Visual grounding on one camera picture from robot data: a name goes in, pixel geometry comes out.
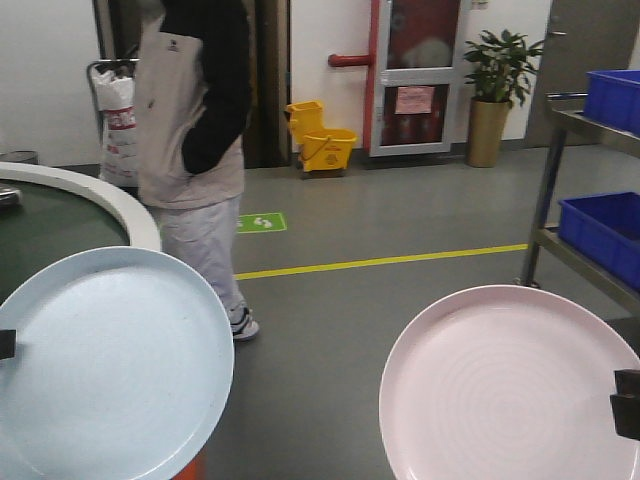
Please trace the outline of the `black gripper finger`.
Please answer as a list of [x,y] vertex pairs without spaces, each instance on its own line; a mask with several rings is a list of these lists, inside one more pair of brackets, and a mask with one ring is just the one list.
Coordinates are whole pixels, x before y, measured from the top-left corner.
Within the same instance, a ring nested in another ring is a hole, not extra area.
[[6,360],[15,357],[16,353],[16,331],[0,331],[0,359]]
[[638,438],[639,371],[616,370],[614,378],[616,392],[610,396],[610,404],[616,433],[624,438]]

